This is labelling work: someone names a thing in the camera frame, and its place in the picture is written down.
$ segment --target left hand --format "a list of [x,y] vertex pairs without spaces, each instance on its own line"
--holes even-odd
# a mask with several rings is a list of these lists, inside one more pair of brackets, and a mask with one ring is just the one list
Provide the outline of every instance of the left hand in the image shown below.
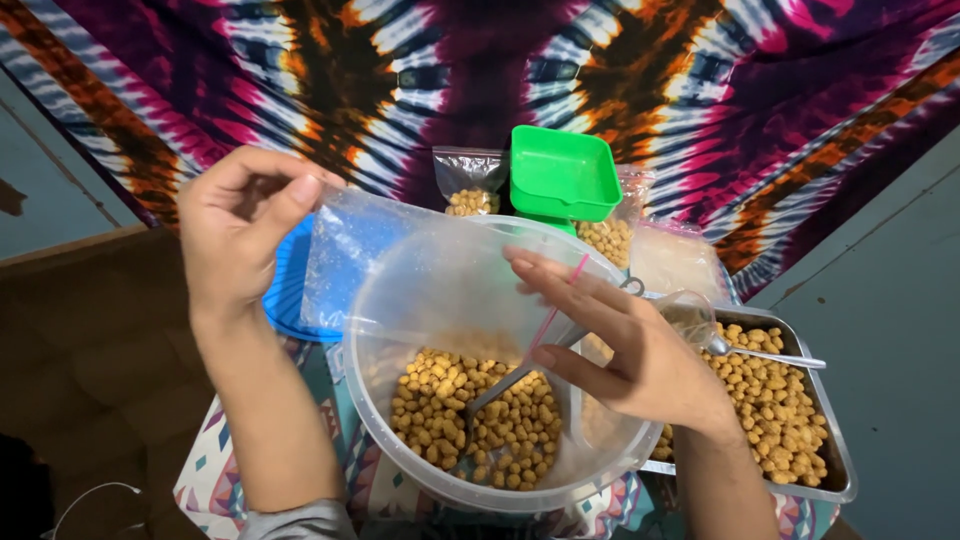
[[345,184],[316,163],[243,146],[180,191],[191,318],[229,323],[262,309],[276,247],[319,205],[323,182]]

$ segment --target hand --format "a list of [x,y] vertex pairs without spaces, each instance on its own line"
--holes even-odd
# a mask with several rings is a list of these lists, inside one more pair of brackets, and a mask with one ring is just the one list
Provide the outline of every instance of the hand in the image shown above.
[[191,317],[228,323],[258,312],[276,247],[319,205],[322,182],[344,181],[316,163],[238,148],[180,192],[180,239]]
[[743,437],[720,380],[653,305],[587,274],[567,284],[572,269],[543,256],[516,248],[505,255],[525,283],[521,292],[543,295],[615,352],[601,368],[569,349],[544,345],[533,352],[536,363],[611,410]]

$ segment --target right hand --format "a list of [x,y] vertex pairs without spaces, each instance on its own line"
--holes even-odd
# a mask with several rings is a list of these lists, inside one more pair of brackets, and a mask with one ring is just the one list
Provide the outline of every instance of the right hand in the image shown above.
[[720,380],[652,304],[588,274],[567,284],[570,267],[532,252],[509,248],[505,255],[525,292],[541,294],[614,350],[602,368],[542,345],[533,352],[536,363],[623,414],[702,433],[726,432],[736,422]]

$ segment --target wall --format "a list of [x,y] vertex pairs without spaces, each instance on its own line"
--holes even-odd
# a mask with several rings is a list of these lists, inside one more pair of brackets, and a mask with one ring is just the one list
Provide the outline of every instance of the wall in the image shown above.
[[958,204],[960,130],[749,303],[828,363],[860,480],[841,513],[868,540],[955,536]]
[[138,223],[0,71],[0,260]]

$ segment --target patterned tablecloth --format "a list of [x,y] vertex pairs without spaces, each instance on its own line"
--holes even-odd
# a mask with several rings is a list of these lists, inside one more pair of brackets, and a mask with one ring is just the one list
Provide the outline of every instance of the patterned tablecloth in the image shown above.
[[[532,529],[536,537],[598,539],[608,539],[617,527],[624,527],[641,530],[647,538],[684,538],[673,477],[650,473],[627,473],[585,501],[537,515],[463,512],[434,502],[392,461],[380,458],[380,449],[368,436],[350,401],[340,345],[280,339],[299,366],[326,421],[347,479],[348,510],[357,521],[406,520],[423,528],[440,523],[444,527],[512,526]],[[174,496],[187,517],[212,539],[234,540],[243,527],[247,505],[219,399],[210,405]],[[836,504],[773,497],[783,540],[818,540],[839,514]]]

